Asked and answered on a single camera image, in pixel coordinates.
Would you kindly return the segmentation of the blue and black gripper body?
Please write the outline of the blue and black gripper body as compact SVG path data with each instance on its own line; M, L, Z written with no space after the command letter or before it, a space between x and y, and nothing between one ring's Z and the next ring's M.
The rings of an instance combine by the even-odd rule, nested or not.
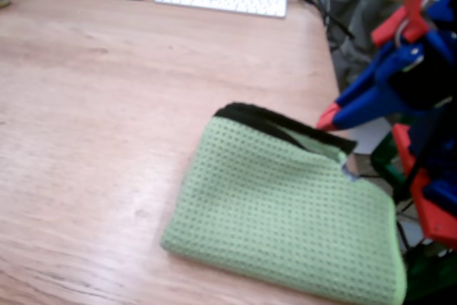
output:
M418 41L401 39L376 72L387 114L416 115L456 93L456 33L430 31Z

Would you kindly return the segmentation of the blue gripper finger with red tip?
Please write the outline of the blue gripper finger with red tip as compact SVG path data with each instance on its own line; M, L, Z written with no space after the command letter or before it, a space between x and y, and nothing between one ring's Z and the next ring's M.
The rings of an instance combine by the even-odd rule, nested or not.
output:
M396 94L390 88L370 86L367 90L342 94L320 116L316 128L324 131L352 129L396 111Z
M393 107L395 97L389 88L379 85L376 73L393 53L394 44L384 44L359 77L334 101L336 107Z

